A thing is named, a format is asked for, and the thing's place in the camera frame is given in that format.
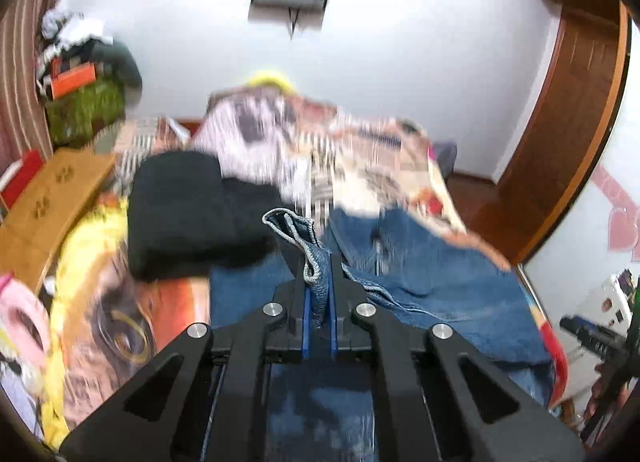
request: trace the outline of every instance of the orange box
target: orange box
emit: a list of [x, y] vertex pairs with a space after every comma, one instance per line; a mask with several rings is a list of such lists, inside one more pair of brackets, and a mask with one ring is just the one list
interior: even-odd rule
[[51, 82], [51, 95], [58, 99], [95, 81], [95, 65], [85, 63], [63, 72]]

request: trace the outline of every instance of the wooden floor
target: wooden floor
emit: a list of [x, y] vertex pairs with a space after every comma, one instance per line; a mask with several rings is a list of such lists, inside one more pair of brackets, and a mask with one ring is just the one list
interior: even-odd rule
[[466, 226], [514, 263], [517, 253], [535, 233], [535, 225], [501, 198], [489, 180], [453, 173], [447, 187]]

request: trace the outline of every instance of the red object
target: red object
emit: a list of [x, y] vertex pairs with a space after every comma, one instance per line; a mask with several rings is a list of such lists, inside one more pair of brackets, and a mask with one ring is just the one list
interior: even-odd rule
[[431, 198], [429, 198], [428, 207], [429, 207], [429, 213], [431, 215], [441, 216], [442, 208], [444, 206], [442, 205], [442, 202], [438, 200], [438, 197], [432, 196]]
[[55, 79], [60, 75], [60, 66], [62, 65], [62, 60], [59, 57], [55, 57], [51, 60], [51, 79]]
[[51, 82], [52, 97], [58, 99], [94, 81], [95, 65], [93, 63], [85, 63], [63, 72]]
[[548, 322], [542, 325], [540, 328], [540, 334], [542, 335], [546, 350], [549, 352], [554, 364], [556, 365], [556, 380], [554, 382], [551, 399], [549, 400], [549, 408], [551, 409], [560, 403], [562, 394], [564, 394], [566, 389], [566, 384], [569, 379], [569, 363], [564, 350], [562, 350], [560, 341], [554, 334], [554, 330]]
[[202, 125], [202, 120], [196, 121], [194, 119], [187, 119], [187, 120], [183, 120], [183, 119], [178, 119], [177, 121], [183, 125], [187, 130], [189, 130], [191, 132], [191, 137], [193, 137], [193, 135], [195, 135], [197, 133], [197, 131], [200, 129], [200, 126]]
[[24, 191], [27, 184], [44, 166], [40, 154], [38, 152], [27, 152], [22, 156], [22, 167], [17, 171], [14, 177], [9, 181], [9, 184], [0, 191], [0, 198], [7, 209], [15, 204], [18, 200], [20, 193]]

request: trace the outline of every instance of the wooden door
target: wooden door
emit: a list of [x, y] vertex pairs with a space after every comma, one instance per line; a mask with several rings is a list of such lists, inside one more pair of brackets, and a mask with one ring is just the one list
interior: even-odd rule
[[517, 208], [528, 237], [515, 262], [531, 254], [564, 213], [606, 136], [622, 75], [619, 33], [594, 16], [562, 13], [538, 104], [498, 183], [500, 198]]

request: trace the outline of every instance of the silver bolt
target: silver bolt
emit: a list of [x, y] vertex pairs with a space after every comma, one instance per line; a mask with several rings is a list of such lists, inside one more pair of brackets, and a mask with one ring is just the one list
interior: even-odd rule
[[376, 308], [370, 303], [361, 303], [356, 307], [356, 312], [362, 317], [371, 317], [376, 313]]
[[453, 329], [449, 325], [445, 325], [444, 323], [438, 323], [434, 325], [431, 329], [433, 335], [439, 339], [449, 339], [453, 336]]
[[204, 323], [194, 323], [187, 328], [187, 334], [194, 339], [201, 338], [207, 333], [207, 326]]
[[274, 301], [272, 301], [271, 303], [267, 303], [263, 308], [262, 311], [267, 315], [267, 316], [271, 316], [271, 317], [276, 317], [279, 316], [280, 313], [282, 312], [282, 305], [279, 303], [276, 303]]

